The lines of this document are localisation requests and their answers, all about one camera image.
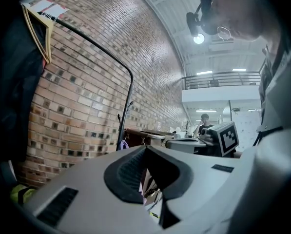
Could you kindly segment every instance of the curved ceiling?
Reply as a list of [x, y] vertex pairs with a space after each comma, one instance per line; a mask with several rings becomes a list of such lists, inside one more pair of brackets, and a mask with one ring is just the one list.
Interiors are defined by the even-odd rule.
[[197, 72], [231, 71], [233, 68], [259, 71], [265, 58], [262, 39], [254, 42], [231, 39], [222, 41], [218, 36], [205, 36], [202, 44], [196, 44], [186, 24], [186, 13], [195, 12], [200, 0], [146, 0], [165, 26], [175, 45], [185, 76]]

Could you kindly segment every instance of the balcony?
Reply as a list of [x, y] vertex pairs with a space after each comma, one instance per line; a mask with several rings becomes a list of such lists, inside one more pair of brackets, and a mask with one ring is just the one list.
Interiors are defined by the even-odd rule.
[[220, 72], [199, 76], [184, 77], [184, 90], [223, 86], [242, 86], [260, 84], [259, 72]]

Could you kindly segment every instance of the person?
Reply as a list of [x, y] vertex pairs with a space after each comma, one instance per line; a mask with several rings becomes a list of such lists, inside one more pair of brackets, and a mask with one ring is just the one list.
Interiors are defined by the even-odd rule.
[[218, 34], [223, 40], [263, 38], [267, 43], [259, 85], [262, 122], [255, 144], [270, 133], [291, 127], [291, 119], [284, 114], [287, 105], [291, 106], [291, 38], [272, 5], [267, 0], [200, 2], [194, 14], [187, 13], [192, 36], [198, 34], [200, 26], [206, 34]]
[[209, 123], [209, 116], [208, 114], [202, 114], [201, 116], [201, 121], [199, 122], [197, 128], [195, 129], [194, 131], [194, 135], [196, 136], [197, 134], [200, 135], [201, 131], [204, 129], [204, 128], [210, 128], [210, 127], [213, 127], [213, 125], [211, 125]]

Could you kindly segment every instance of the ceiling light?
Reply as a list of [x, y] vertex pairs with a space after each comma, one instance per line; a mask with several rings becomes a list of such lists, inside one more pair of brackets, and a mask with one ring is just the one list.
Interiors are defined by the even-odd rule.
[[196, 110], [196, 112], [215, 113], [217, 110]]
[[198, 34], [197, 37], [194, 37], [193, 38], [194, 42], [197, 43], [197, 44], [201, 44], [204, 42], [205, 40], [205, 37], [203, 34]]
[[199, 73], [196, 73], [196, 75], [199, 76], [199, 75], [211, 74], [212, 72], [213, 72], [212, 70], [205, 71], [205, 72], [199, 72]]

